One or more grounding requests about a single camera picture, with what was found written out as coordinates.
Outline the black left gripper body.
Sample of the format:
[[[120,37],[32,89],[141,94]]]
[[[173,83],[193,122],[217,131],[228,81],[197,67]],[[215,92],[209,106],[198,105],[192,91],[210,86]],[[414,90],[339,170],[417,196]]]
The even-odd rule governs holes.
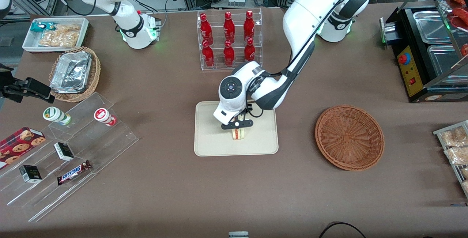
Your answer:
[[[229,121],[227,124],[221,124],[221,128],[223,130],[230,130],[230,129],[242,129],[252,127],[254,125],[253,120],[236,120]]]

